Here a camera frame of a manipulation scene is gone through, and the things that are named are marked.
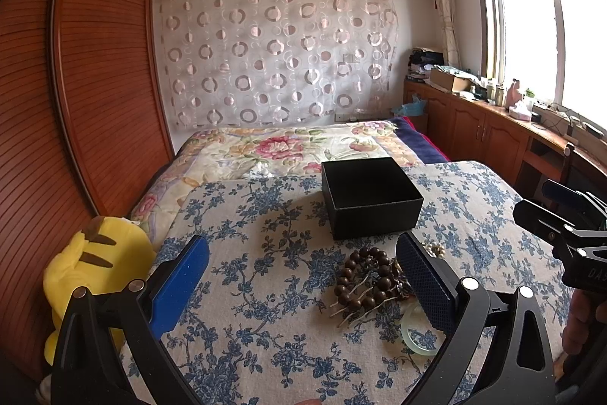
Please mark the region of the right hand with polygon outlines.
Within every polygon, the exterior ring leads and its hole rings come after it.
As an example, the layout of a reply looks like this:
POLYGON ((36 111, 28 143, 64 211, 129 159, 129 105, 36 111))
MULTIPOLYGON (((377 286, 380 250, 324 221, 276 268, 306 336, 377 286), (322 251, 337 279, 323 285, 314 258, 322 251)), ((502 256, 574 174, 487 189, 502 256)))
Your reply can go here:
POLYGON ((563 350, 567 355, 578 355, 581 352, 590 334, 590 322, 593 321, 606 322, 606 303, 594 307, 587 293, 575 290, 562 336, 563 350))

